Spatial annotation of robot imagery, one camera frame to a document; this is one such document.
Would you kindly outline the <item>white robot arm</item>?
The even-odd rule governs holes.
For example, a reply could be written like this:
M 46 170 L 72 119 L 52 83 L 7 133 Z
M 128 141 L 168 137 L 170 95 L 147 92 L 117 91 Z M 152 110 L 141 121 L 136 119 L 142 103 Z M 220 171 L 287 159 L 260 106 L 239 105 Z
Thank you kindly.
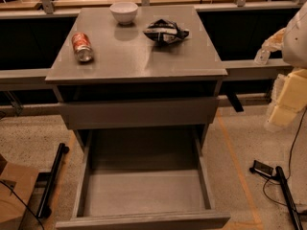
M 283 61 L 294 68 L 287 76 L 279 75 L 273 84 L 265 128 L 278 131 L 287 127 L 307 106 L 307 3 L 285 28 L 266 39 L 261 49 L 280 50 Z

